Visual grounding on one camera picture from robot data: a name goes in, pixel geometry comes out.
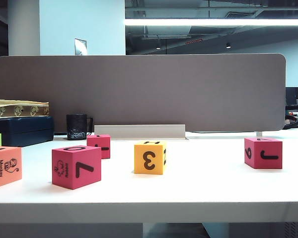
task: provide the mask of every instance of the number 7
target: number 7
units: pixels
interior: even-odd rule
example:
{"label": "number 7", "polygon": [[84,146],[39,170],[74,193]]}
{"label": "number 7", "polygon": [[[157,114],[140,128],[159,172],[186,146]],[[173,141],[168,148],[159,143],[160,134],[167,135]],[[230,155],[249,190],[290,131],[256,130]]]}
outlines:
{"label": "number 7", "polygon": [[93,172],[94,171],[94,167],[92,166],[89,166],[89,165],[86,165],[86,164],[83,164],[81,162],[77,162],[76,163],[76,178],[79,178],[79,169],[82,168],[83,170],[87,170],[87,171],[90,171],[90,172]]}

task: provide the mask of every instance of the air vent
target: air vent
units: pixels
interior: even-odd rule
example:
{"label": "air vent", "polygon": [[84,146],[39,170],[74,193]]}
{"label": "air vent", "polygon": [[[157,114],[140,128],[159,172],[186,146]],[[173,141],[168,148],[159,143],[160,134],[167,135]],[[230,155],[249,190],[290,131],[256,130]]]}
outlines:
{"label": "air vent", "polygon": [[200,42],[203,41],[202,39],[198,39],[198,40],[194,40],[194,41],[188,41],[185,44],[192,44],[192,43],[196,43],[196,42]]}
{"label": "air vent", "polygon": [[243,12],[229,12],[225,17],[226,18],[243,18],[246,16],[253,16],[253,13],[243,13]]}

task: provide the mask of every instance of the orange cube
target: orange cube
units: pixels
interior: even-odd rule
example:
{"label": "orange cube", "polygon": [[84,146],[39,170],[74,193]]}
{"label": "orange cube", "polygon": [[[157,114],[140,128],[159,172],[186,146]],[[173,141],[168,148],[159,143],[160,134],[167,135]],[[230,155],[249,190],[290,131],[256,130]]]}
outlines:
{"label": "orange cube", "polygon": [[21,148],[0,146],[0,186],[22,179]]}
{"label": "orange cube", "polygon": [[140,141],[134,145],[134,173],[162,175],[166,167],[165,141]]}

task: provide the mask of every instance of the black mug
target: black mug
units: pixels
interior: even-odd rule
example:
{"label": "black mug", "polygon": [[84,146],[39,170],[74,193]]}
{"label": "black mug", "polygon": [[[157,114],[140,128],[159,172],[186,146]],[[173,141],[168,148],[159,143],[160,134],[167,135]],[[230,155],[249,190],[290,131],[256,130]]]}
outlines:
{"label": "black mug", "polygon": [[68,140],[85,140],[87,135],[87,119],[89,122],[88,135],[92,133],[93,118],[88,118],[86,114],[66,115],[66,126]]}

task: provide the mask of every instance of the computer monitor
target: computer monitor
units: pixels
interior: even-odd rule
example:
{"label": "computer monitor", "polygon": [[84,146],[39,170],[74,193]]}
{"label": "computer monitor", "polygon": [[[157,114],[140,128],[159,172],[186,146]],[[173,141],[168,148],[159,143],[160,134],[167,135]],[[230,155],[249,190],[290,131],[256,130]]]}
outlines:
{"label": "computer monitor", "polygon": [[298,87],[286,87],[286,105],[297,104]]}

